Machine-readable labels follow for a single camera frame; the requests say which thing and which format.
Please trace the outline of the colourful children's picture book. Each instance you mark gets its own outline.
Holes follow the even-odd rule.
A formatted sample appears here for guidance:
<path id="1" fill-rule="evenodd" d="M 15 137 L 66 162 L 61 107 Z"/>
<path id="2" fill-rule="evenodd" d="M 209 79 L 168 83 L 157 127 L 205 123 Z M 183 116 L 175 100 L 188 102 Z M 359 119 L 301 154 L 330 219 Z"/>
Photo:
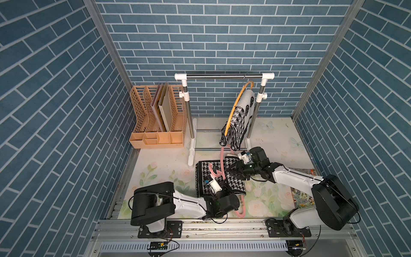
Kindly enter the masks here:
<path id="1" fill-rule="evenodd" d="M 317 176 L 317 172 L 315 169 L 295 168 L 295 170 L 309 175 Z M 310 207 L 315 204 L 314 198 L 310 197 L 307 193 L 304 193 L 293 187 L 291 187 L 291 192 L 294 200 L 294 205 L 296 208 Z"/>

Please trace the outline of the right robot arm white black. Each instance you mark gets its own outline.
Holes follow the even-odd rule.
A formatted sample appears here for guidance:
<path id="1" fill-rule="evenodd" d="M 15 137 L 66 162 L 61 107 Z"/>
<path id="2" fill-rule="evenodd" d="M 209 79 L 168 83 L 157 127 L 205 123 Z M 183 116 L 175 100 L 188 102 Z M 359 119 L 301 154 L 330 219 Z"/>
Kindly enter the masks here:
<path id="1" fill-rule="evenodd" d="M 279 237 L 304 236 L 304 229 L 325 225 L 339 231 L 359 214 L 359 206 L 337 176 L 309 175 L 271 162 L 261 147 L 241 152 L 236 163 L 227 172 L 240 180 L 249 181 L 255 175 L 272 183 L 295 188 L 314 199 L 310 207 L 295 208 L 282 220 L 266 220 L 268 230 Z"/>

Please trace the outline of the white and steel clothes rack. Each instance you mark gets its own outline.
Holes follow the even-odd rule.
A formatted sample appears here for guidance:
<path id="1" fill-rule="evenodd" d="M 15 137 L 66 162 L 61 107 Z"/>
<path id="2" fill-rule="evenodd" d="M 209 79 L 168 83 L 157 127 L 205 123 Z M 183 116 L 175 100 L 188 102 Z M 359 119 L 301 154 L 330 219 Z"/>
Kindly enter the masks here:
<path id="1" fill-rule="evenodd" d="M 238 80 L 244 81 L 245 83 L 253 84 L 255 80 L 260 80 L 260 87 L 257 93 L 256 100 L 254 101 L 255 108 L 252 112 L 252 120 L 250 122 L 250 128 L 247 130 L 246 137 L 245 137 L 245 146 L 246 148 L 250 148 L 250 135 L 252 133 L 252 129 L 254 126 L 255 119 L 258 116 L 259 108 L 261 105 L 262 100 L 267 98 L 267 93 L 265 92 L 265 86 L 267 85 L 268 81 L 273 80 L 275 78 L 274 72 L 246 72 L 246 71 L 204 71 L 204 72 L 188 72 L 188 73 L 176 73 L 174 74 L 174 79 L 176 81 L 180 81 L 183 89 L 179 93 L 179 97 L 184 100 L 185 107 L 187 110 L 187 121 L 188 121 L 188 128 L 190 132 L 190 145 L 189 145 L 189 154 L 188 154 L 188 165 L 194 166 L 194 159 L 195 159 L 195 152 L 197 151 L 204 151 L 204 149 L 197 149 L 197 133 L 201 132 L 198 129 L 198 121 L 197 117 L 193 117 L 192 115 L 199 114 L 199 115 L 216 115 L 217 117 L 222 117 L 227 115 L 231 117 L 234 109 L 241 98 L 245 87 L 242 86 L 240 88 L 240 92 L 237 95 L 230 93 L 229 95 L 225 95 L 223 93 L 216 93 L 216 92 L 206 92 L 206 97 L 203 98 L 205 103 L 205 111 L 200 112 L 200 109 L 195 111 L 191 110 L 190 104 L 190 94 L 188 89 L 188 81 L 190 80 L 213 80 L 213 81 L 227 81 L 227 80 Z"/>

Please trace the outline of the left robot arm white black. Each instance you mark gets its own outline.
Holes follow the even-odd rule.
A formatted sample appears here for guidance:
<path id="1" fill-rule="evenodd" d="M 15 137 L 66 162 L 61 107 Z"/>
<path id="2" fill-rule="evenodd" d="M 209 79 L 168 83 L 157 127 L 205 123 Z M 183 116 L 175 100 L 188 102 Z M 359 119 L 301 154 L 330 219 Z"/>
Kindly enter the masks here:
<path id="1" fill-rule="evenodd" d="M 173 182 L 138 188 L 131 200 L 130 224 L 145 226 L 151 233 L 165 230 L 167 218 L 174 214 L 198 220 L 214 220 L 240 207 L 239 198 L 230 191 L 220 190 L 211 196 L 195 198 L 176 191 Z"/>

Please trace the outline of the peach plastic desk organizer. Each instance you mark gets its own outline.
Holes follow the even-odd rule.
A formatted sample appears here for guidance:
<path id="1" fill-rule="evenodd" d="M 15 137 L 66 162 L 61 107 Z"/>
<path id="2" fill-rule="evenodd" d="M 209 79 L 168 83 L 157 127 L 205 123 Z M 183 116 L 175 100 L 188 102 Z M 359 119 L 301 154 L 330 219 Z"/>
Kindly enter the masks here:
<path id="1" fill-rule="evenodd" d="M 187 123 L 182 85 L 133 86 L 130 98 L 136 125 L 129 142 L 135 149 L 181 148 Z"/>

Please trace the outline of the pink plastic hanger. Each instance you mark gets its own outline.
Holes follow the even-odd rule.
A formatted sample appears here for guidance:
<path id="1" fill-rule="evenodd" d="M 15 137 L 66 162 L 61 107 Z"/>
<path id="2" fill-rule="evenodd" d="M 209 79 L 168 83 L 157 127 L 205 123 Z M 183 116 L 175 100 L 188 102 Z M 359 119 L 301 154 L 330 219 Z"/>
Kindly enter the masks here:
<path id="1" fill-rule="evenodd" d="M 215 178 L 221 178 L 222 182 L 224 183 L 224 185 L 229 185 L 232 190 L 233 193 L 239 198 L 240 201 L 240 209 L 237 211 L 234 211 L 235 215 L 238 218 L 245 218 L 246 216 L 246 204 L 245 204 L 245 185 L 244 182 L 234 178 L 233 176 L 231 176 L 227 171 L 225 171 L 225 166 L 229 164 L 229 161 L 231 161 L 231 159 L 226 159 L 226 157 L 224 156 L 224 148 L 225 147 L 221 147 L 220 150 L 220 159 L 219 159 L 219 168 L 213 167 L 213 163 L 209 163 L 208 164 L 208 169 L 210 174 Z"/>

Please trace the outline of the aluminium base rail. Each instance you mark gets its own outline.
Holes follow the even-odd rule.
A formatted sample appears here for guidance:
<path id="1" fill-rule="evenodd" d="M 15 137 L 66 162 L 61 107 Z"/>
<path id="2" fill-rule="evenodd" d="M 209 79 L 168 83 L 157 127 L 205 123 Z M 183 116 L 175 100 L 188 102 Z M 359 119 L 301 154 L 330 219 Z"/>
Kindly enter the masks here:
<path id="1" fill-rule="evenodd" d="M 303 253 L 305 256 L 364 257 L 357 234 L 350 226 L 335 231 L 326 226 L 304 229 L 304 236 L 279 237 L 268 230 L 266 219 L 229 219 L 225 222 L 169 219 L 166 233 L 150 235 L 133 227 L 129 220 L 100 220 L 86 248 L 85 256 L 114 256 L 135 253 L 150 257 L 168 257 L 184 253 Z M 150 242 L 167 242 L 167 251 L 149 251 Z"/>

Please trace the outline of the smiley face knit scarf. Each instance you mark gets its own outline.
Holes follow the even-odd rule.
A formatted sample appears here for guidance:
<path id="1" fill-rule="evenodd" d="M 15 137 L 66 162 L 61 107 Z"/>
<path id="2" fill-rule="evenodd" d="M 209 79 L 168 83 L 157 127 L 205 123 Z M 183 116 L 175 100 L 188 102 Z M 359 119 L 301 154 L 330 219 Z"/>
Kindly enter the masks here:
<path id="1" fill-rule="evenodd" d="M 230 145 L 234 151 L 240 150 L 241 144 L 250 127 L 255 109 L 255 93 L 252 90 L 245 90 L 239 100 L 228 130 L 228 135 L 224 136 L 227 123 L 221 129 L 220 145 L 225 147 Z"/>

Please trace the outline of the floral table mat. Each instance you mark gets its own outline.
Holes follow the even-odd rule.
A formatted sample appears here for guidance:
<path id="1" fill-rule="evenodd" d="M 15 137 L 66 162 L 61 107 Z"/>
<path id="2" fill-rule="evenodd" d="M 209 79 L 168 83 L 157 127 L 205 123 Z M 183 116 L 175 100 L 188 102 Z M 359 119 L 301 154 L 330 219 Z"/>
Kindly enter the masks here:
<path id="1" fill-rule="evenodd" d="M 227 122 L 226 117 L 199 117 L 195 163 L 220 159 L 220 130 Z M 260 146 L 272 162 L 288 168 L 314 169 L 314 165 L 303 145 L 297 129 L 289 117 L 258 118 L 250 139 L 253 147 Z M 195 166 L 189 166 L 188 154 L 190 134 L 186 134 L 183 148 L 142 149 L 128 184 L 119 219 L 129 219 L 133 192 L 141 187 L 162 182 L 173 182 L 176 191 L 196 196 Z M 245 183 L 246 216 L 282 217 L 295 208 L 291 187 L 283 184 L 263 182 L 255 176 Z M 238 218 L 234 212 L 230 218 Z"/>

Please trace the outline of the beige book in organizer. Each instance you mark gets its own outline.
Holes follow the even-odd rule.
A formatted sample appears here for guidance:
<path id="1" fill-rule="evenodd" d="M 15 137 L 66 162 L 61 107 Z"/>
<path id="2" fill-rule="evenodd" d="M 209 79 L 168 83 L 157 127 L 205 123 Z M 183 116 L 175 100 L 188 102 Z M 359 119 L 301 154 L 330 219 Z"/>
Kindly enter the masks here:
<path id="1" fill-rule="evenodd" d="M 171 131 L 172 125 L 172 112 L 171 112 L 171 102 L 170 102 L 170 87 L 168 83 L 163 84 L 161 95 L 158 101 L 158 107 L 160 115 L 163 121 L 164 130 Z"/>

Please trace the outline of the houndstooth black white scarf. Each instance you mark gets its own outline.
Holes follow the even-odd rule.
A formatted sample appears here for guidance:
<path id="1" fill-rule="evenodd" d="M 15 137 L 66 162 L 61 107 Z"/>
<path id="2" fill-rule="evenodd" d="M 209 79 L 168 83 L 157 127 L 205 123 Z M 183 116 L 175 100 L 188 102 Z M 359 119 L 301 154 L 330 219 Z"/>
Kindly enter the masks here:
<path id="1" fill-rule="evenodd" d="M 222 175 L 215 177 L 212 175 L 209 165 L 211 165 L 213 172 L 220 171 L 220 160 L 199 161 L 195 166 L 195 182 L 197 197 L 213 195 L 211 187 L 208 185 L 208 177 L 211 176 L 219 183 L 221 188 L 223 185 L 230 188 L 236 195 L 246 195 L 245 182 L 233 177 L 230 173 L 225 173 L 225 179 Z"/>

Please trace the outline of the green circuit board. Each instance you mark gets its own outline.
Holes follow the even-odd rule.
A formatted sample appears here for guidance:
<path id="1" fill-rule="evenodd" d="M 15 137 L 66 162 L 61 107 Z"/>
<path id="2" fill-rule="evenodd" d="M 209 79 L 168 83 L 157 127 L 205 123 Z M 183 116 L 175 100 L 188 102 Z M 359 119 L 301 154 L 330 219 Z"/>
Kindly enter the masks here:
<path id="1" fill-rule="evenodd" d="M 167 242 L 150 242 L 148 250 L 151 251 L 167 251 L 168 243 Z"/>

